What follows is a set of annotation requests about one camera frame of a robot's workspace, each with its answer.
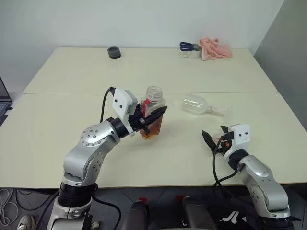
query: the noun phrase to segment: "blue scissor handle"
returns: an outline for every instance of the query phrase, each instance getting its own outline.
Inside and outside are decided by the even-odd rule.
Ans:
[[[180,42],[180,50],[181,51],[192,51],[194,50],[194,45],[189,42]]]
[[[194,50],[194,47],[190,47],[190,46],[181,46],[180,47],[181,51],[192,51]]]
[[[190,42],[180,42],[179,46],[194,46]]]

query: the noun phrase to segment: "amber liquid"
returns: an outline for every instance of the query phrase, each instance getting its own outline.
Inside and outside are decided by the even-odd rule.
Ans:
[[[153,139],[154,137],[158,136],[159,133],[160,133],[161,123],[162,123],[162,117],[160,117],[158,120],[156,120],[155,122],[153,122],[151,125],[148,126],[148,129],[150,131],[150,133],[148,135],[145,134],[144,130],[141,129],[140,130],[141,136],[145,140],[150,140],[150,139]]]

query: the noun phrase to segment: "plastic bottle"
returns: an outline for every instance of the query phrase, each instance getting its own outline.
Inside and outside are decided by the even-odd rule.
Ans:
[[[197,115],[204,113],[212,113],[215,115],[225,115],[225,111],[215,108],[213,106],[208,106],[207,101],[196,95],[187,94],[183,100],[183,109]]]
[[[158,86],[149,86],[147,88],[146,97],[142,98],[141,100],[142,112],[144,117],[149,116],[152,111],[165,106],[165,104],[166,101],[163,98],[162,89]],[[141,136],[145,140],[149,140],[156,137],[160,133],[161,123],[162,117],[160,117],[158,120],[148,126],[148,129],[150,131],[149,134],[145,134],[144,130],[140,130]]]

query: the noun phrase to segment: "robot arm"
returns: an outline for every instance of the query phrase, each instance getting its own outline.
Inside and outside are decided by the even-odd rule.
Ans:
[[[133,136],[140,129],[148,134],[147,126],[160,118],[167,106],[156,109],[145,118],[131,92],[115,89],[113,109],[118,118],[110,117],[89,126],[81,133],[78,144],[67,154],[59,196],[54,202],[47,230],[91,229],[92,216],[88,211],[106,155],[125,136]]]
[[[249,125],[221,128],[224,135],[218,152],[223,154],[231,168],[238,170],[242,182],[249,190],[263,229],[293,229],[285,190],[275,181],[267,165],[246,152],[250,142]],[[203,131],[203,137],[211,149],[215,149],[211,136]]]

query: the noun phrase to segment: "laptop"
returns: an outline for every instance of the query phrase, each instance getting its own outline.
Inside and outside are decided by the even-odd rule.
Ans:
[[[0,118],[11,108],[12,100],[0,77]]]

